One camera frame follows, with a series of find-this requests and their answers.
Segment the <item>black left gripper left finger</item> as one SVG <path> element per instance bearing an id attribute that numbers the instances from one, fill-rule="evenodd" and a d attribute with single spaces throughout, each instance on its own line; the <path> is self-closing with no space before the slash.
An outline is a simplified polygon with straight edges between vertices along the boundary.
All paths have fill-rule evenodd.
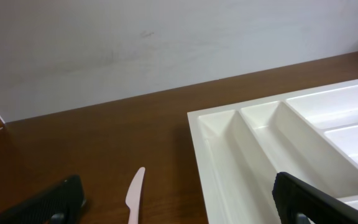
<path id="1" fill-rule="evenodd" d="M 85 193 L 79 175 L 71 175 L 0 213 L 0 223 L 76 224 Z"/>

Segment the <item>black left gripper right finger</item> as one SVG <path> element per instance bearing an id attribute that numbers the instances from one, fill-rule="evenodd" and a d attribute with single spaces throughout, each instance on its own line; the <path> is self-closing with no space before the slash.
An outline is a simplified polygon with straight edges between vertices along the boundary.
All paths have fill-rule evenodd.
<path id="1" fill-rule="evenodd" d="M 358 210 L 287 172 L 276 174 L 272 196 L 283 224 L 358 224 Z"/>

